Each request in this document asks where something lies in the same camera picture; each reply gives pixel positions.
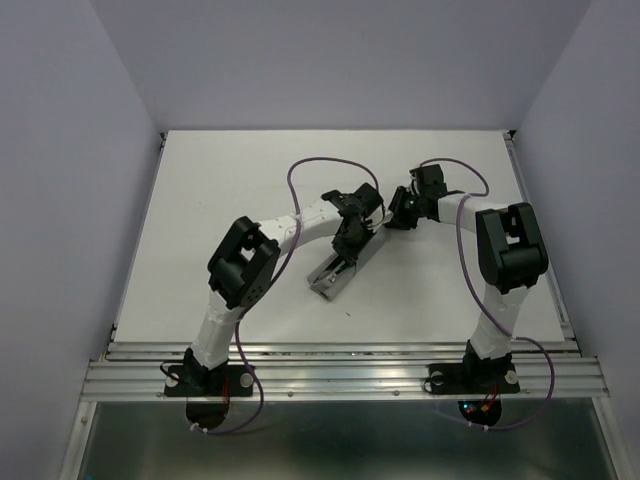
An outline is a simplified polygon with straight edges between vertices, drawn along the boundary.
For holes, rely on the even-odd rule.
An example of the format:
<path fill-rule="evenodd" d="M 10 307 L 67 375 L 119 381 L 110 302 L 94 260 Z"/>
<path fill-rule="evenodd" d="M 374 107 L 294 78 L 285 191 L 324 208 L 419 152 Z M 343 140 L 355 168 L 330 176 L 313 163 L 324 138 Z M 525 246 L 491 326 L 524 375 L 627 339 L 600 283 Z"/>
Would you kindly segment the grey cloth napkin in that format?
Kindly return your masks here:
<path fill-rule="evenodd" d="M 332 253 L 308 275 L 309 289 L 325 301 L 334 302 L 388 239 L 386 229 L 380 228 L 360 252 L 354 264 L 348 264 L 337 253 Z"/>

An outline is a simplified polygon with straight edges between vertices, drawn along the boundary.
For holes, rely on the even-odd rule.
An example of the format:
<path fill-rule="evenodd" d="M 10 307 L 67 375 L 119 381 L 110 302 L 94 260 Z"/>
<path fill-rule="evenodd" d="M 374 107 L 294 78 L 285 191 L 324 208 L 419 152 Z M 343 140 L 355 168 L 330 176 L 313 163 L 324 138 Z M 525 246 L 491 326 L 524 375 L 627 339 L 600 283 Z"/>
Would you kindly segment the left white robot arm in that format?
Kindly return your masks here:
<path fill-rule="evenodd" d="M 275 283 L 276 267 L 286 266 L 297 248 L 331 240 L 333 254 L 307 280 L 312 291 L 334 300 L 377 249 L 382 207 L 378 190 L 364 183 L 353 193 L 326 192 L 304 209 L 295 203 L 293 213 L 275 219 L 234 221 L 207 264 L 209 306 L 179 379 L 202 394 L 221 386 L 236 327 Z"/>

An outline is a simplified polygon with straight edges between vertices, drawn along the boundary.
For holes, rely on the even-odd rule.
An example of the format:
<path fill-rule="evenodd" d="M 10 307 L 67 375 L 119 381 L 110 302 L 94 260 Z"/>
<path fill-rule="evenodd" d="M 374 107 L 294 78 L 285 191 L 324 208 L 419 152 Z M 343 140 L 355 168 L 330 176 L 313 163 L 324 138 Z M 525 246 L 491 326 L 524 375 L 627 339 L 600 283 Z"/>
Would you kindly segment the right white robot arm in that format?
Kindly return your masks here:
<path fill-rule="evenodd" d="M 469 170 L 480 180 L 481 189 L 449 189 L 444 163 Z M 385 224 L 408 231 L 425 219 L 455 227 L 463 279 L 480 310 L 460 366 L 461 381 L 472 390 L 484 389 L 495 380 L 496 371 L 508 369 L 521 306 L 549 267 L 532 205 L 493 203 L 490 193 L 483 174 L 463 161 L 426 160 L 410 171 L 409 185 L 396 189 Z"/>

